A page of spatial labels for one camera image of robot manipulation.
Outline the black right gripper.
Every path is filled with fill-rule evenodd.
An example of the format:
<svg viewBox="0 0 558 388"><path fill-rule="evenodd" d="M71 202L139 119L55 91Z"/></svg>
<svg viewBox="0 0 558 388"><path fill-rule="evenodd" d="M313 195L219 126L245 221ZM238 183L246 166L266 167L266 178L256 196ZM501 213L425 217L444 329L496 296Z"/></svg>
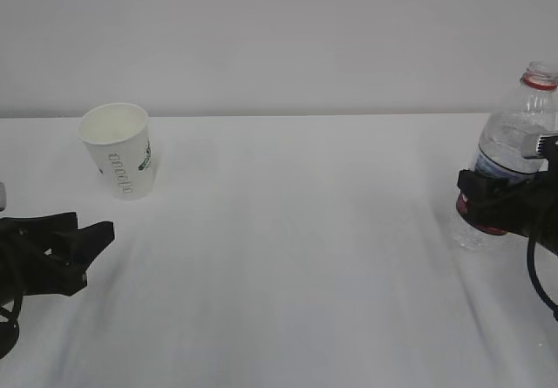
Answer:
<svg viewBox="0 0 558 388"><path fill-rule="evenodd" d="M485 234L524 232L557 255L557 153L546 161L548 169L538 174L531 190L529 180L511 184L508 179L461 170L457 179L458 214L468 225ZM533 211L534 219L529 226L522 223L524 198Z"/></svg>

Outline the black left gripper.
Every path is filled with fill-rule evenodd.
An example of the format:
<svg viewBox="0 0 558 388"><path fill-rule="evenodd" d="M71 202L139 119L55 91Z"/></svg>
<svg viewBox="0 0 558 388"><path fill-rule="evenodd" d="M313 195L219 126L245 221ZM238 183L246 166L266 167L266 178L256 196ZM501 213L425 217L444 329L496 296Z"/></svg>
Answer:
<svg viewBox="0 0 558 388"><path fill-rule="evenodd" d="M22 255L13 237L22 237L49 255ZM114 241L114 224L78 227L75 212L31 218L1 218L1 305L18 296L72 296L87 286L86 272Z"/></svg>

